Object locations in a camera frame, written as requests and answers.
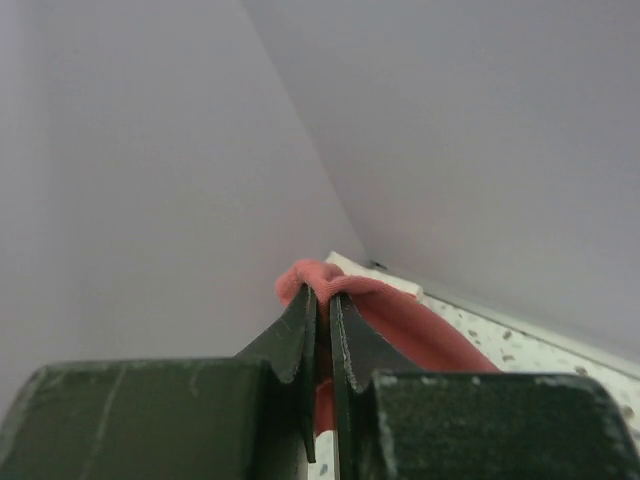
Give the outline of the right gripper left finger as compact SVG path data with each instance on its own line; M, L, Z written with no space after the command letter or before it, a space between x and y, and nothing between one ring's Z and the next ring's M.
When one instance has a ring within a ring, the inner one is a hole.
M5 479L304 479L317 300L298 290L230 358L50 364L1 426Z

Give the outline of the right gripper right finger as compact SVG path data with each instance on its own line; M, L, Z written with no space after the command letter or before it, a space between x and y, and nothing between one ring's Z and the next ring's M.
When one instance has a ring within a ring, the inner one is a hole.
M435 373L330 304L340 479L635 479L617 405L569 374Z

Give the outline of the pink t shirt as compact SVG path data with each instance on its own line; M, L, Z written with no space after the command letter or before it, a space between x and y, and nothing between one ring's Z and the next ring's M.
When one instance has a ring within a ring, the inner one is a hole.
M330 299L339 293L349 295L369 326L426 370L490 373L499 370L461 333L416 297L382 281L347 275L332 263L302 259L277 279L275 292L280 302L288 306L304 284L312 288L319 303L314 417L318 435L335 428L329 307Z

